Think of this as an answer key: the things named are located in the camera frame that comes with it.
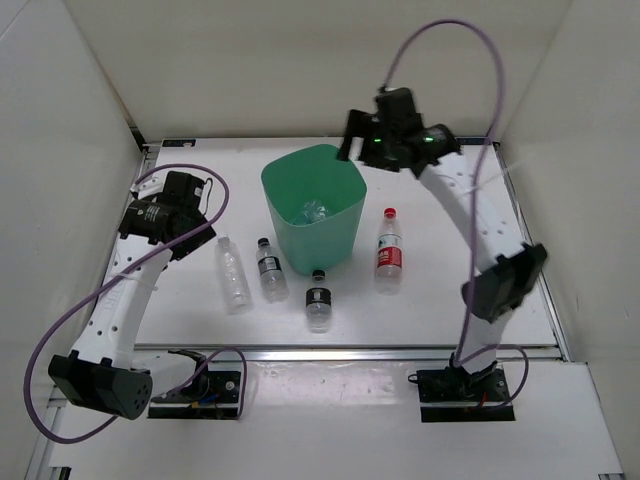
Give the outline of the blue label bottle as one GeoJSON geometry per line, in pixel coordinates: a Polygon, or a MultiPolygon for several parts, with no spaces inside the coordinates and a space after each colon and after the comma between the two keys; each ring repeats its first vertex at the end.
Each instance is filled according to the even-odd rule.
{"type": "Polygon", "coordinates": [[[324,221],[332,216],[331,210],[318,199],[305,202],[294,215],[291,224],[307,226],[324,221]]]}

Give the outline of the clear bottle white cap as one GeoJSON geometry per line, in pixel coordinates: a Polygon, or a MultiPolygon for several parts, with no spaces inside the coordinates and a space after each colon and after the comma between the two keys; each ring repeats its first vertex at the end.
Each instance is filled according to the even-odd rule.
{"type": "Polygon", "coordinates": [[[253,306],[252,295],[236,244],[228,236],[220,236],[215,250],[217,271],[228,311],[231,314],[249,311],[253,306]]]}

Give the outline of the red label bottle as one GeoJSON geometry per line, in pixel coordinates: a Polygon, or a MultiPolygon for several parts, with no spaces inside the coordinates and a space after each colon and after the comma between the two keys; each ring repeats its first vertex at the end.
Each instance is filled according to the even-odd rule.
{"type": "Polygon", "coordinates": [[[387,207],[376,243],[375,282],[377,291],[397,294],[403,276],[403,235],[394,208],[387,207]]]}

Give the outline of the clear bottle black label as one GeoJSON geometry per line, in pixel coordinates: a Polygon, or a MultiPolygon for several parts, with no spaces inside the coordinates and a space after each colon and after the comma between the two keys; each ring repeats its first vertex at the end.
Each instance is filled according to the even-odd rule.
{"type": "Polygon", "coordinates": [[[266,237],[257,241],[257,247],[256,262],[262,293],[269,302],[284,301],[289,295],[289,289],[280,255],[266,237]]]}

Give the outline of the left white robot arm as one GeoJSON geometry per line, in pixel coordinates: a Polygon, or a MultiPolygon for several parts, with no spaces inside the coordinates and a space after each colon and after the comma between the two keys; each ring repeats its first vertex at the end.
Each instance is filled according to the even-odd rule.
{"type": "Polygon", "coordinates": [[[187,350],[136,358],[134,346],[155,284],[172,261],[213,239],[212,228],[177,245],[172,240],[205,224],[197,193],[155,194],[132,201],[118,229],[109,275],[114,286],[99,296],[89,322],[66,356],[48,373],[75,406],[134,420],[149,401],[177,389],[186,399],[206,395],[204,358],[187,350]]]}

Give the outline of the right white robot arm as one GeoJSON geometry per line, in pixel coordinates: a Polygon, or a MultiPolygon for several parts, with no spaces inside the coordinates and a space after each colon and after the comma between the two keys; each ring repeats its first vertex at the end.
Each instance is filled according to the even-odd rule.
{"type": "Polygon", "coordinates": [[[375,115],[352,110],[338,159],[348,160],[356,138],[362,141],[360,162],[392,172],[410,170],[469,246],[470,273],[461,287],[465,314],[449,387],[458,398],[470,400],[494,370],[504,329],[534,289],[547,251],[509,228],[479,188],[461,145],[445,125],[425,127],[415,115],[408,130],[390,130],[375,115]]]}

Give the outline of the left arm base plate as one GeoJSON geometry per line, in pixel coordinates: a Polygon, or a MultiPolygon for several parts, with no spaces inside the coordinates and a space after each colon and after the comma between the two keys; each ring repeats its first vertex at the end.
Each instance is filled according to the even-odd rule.
{"type": "Polygon", "coordinates": [[[168,353],[189,358],[194,363],[193,376],[184,385],[152,398],[147,412],[149,419],[237,421],[241,418],[248,380],[248,362],[241,350],[226,347],[208,356],[186,349],[168,353]],[[241,369],[215,367],[211,370],[210,365],[223,353],[236,354],[241,369]]]}

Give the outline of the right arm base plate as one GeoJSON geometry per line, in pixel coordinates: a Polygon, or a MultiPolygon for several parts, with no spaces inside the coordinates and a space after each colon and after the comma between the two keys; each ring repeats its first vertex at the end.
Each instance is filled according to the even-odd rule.
{"type": "Polygon", "coordinates": [[[515,421],[502,368],[470,375],[462,367],[417,370],[407,380],[418,389],[422,423],[515,421]]]}

